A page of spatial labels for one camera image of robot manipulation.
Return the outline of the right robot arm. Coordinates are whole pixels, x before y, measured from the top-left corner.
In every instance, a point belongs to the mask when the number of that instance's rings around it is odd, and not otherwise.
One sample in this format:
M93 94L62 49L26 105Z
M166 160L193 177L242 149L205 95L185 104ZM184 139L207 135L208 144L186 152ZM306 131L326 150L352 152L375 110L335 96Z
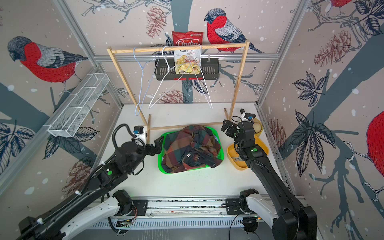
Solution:
M304 206L276 173L266 152L256 144L253 124L224 120L221 130L234 139L236 152L258 177L272 201L269 204L256 191L247 190L241 196L242 210L258 214L272 229L276 240L315 240L316 212Z

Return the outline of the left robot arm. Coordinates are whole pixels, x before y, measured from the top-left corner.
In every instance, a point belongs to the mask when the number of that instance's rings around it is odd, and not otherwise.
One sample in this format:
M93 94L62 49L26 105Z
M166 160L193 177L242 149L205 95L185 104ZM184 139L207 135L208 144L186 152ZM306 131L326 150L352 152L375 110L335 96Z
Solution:
M136 168L146 156L159 155L164 139L146 143L147 134L142 126L133 131L127 124L115 128L112 134L114 153L88 176L80 190L75 191L46 213L33 218L26 217L19 223L20 240L70 240L101 219L118 213L128 214L133 210L132 198L125 190L97 206L86 208L95 200L104 197L128 176L137 175Z

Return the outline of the yellow bamboo steamer basket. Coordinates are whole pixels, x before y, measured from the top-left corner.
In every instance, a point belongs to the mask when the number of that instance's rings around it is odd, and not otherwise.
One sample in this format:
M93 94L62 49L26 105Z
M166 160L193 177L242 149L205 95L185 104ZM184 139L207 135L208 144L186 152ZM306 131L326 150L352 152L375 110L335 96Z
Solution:
M263 125L262 125L261 121L258 120L257 118L253 119L253 128L255 131L255 135L257 137L259 137L263 132Z

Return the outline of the yellow plastic tray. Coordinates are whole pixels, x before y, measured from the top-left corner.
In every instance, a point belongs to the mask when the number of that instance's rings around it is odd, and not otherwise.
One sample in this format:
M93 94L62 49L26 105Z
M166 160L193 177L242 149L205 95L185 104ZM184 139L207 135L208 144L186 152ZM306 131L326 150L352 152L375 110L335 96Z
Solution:
M267 155L269 154L269 148L257 135L255 135L255 143L259 145ZM246 162L244 162L236 152L235 144L227 148L227 156L237 170L244 171L248 168Z

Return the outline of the red chips bag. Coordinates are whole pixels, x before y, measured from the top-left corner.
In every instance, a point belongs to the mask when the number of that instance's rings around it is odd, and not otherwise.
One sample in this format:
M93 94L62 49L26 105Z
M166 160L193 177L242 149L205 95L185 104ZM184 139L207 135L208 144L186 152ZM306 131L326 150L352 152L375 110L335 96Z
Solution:
M200 74L201 54L200 45L203 43L203 32L172 32L175 47L198 46L197 49L176 50L175 71L176 74Z

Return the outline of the wooden clothes rack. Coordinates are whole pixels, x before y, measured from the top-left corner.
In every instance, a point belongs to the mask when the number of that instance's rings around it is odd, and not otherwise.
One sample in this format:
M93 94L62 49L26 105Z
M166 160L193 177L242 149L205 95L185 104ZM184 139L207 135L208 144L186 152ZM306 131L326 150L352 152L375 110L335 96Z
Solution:
M246 63L246 58L247 58L247 55L248 55L248 52L249 52L249 46L250 46L250 41L249 40L246 40L244 43L236 43L236 44L219 44L219 45L201 45L202 46L202 50L206 50L206 49L227 49L227 48L243 48L243 54L242 54L242 58L241 58L241 63L240 63L240 67L239 67L239 73L238 73L238 78L237 78L237 82L236 82L236 86L235 86L235 90L234 90L234 96L233 96L233 99L232 99L232 103L231 103L231 108L230 110L228 111L227 109L224 109L224 112L225 112L225 116L226 116L226 120L231 120L232 119L232 116L233 116L233 112L234 112L234 108L235 108L235 104L236 104L236 100L237 100L237 95L238 95L238 92L239 92L239 88L240 88L240 82L241 82L241 78L242 78L242 75L243 75L243 71L244 71L244 67L245 67L245 63ZM198 46L185 46L185 47L175 47L175 46L172 46L172 47L169 47L169 46L165 46L163 48L135 48L135 52L136 53L151 53L151 52L155 52L155 51L176 51L176 50L187 50L187 49L197 49ZM122 79L129 95L130 95L130 98L131 100L133 101L134 105L137 103L136 101L136 98L133 96L133 91L130 87L130 84L128 83L128 80L120 66L120 63L119 61L117 60L117 57L116 55L117 54L130 54L134 52L134 49L127 49L127 50L113 50L111 47L107 48L107 52L109 54L109 57L111 58L120 78ZM147 138L147 143L150 141L150 133L151 131L156 131L156 130L171 130L171 129L175 129L175 128L183 128L184 126L183 125L174 125L174 126L166 126L166 127L152 127L151 126L151 119L152 119L152 116L149 115L148 118L146 118L143 114L143 112L141 114L139 114L139 116L141 117L143 123L145 124L145 126L147 126L148 128L148 138Z

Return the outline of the black wall basket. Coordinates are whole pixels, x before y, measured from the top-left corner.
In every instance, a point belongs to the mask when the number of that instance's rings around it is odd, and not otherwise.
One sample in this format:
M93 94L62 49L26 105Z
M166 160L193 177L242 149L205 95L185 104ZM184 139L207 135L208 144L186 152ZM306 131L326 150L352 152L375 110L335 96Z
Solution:
M174 68L175 61L174 59L168 59L168 64L171 68L168 71L168 65L163 58L156 59L154 75L158 81L193 81L196 80L196 77L191 73L185 74L176 74ZM217 59L202 59L201 60L201 69L204 71L206 80L218 80L220 76L219 61Z

